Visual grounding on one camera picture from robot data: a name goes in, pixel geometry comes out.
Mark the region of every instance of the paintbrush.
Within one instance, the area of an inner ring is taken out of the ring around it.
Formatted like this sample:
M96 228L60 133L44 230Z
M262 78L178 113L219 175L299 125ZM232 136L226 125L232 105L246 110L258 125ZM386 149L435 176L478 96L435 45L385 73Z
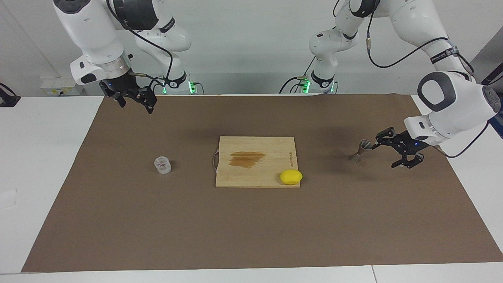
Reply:
M366 151L369 151L371 149L372 149L372 143L369 140L363 139L360 142L358 151L355 154L349 156L349 160L351 160L351 163L356 164L360 161L360 156Z

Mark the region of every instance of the wooden cutting board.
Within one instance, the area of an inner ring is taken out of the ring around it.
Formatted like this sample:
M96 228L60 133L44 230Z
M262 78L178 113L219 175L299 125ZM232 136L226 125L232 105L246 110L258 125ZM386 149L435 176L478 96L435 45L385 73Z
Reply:
M222 136L217 188L300 188L281 182L285 170L298 170L293 137Z

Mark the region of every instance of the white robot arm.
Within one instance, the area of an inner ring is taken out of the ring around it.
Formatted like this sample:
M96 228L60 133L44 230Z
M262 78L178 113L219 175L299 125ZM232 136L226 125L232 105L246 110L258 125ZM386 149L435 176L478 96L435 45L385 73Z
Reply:
M53 0L56 13L82 56L70 64L79 85L100 82L105 95L117 100L121 107L131 98L144 105L149 113L157 102L153 90L141 88L130 56L118 40L111 15L124 29L141 30L137 37L141 50L152 55L165 74L162 86L170 91L194 91L181 60L171 52L188 50L191 39L165 11L164 0Z
M477 84L465 69L459 50L450 41L432 0L345 0L342 5L335 19L336 26L310 40L310 50L317 59L307 77L310 92L327 93L331 89L338 66L335 53L358 43L358 28L369 15L389 17L399 37L422 49L437 70L423 78L417 90L432 112L407 118L407 131L401 134L389 128L376 137L373 149L380 145L391 146L402 155L393 167L414 167L424 160L418 153L420 150L437 146L462 131L487 122L500 111L496 92ZM367 49L372 60L370 32L367 33Z

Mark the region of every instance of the green led light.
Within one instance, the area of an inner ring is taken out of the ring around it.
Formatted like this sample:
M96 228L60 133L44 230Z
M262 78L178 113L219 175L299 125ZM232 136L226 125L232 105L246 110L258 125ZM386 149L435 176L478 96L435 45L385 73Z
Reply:
M310 81L306 81L304 83L304 87L302 88L302 92L303 93L309 93L309 88L311 87L311 82Z
M191 82L189 82L189 89L190 89L190 93L191 93L191 94L194 94L194 93L196 93L196 91L197 91L196 87L195 87L195 86L194 86L194 84L193 84L193 83L191 83Z

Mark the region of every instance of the small plastic container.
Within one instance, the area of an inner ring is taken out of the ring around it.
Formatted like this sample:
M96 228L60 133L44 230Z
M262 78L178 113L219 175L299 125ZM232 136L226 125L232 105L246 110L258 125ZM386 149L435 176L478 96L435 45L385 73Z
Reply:
M157 158L154 161L154 165L157 168L157 170L159 171L159 173L161 173L163 175L171 172L170 160L165 156L161 156L161 157Z

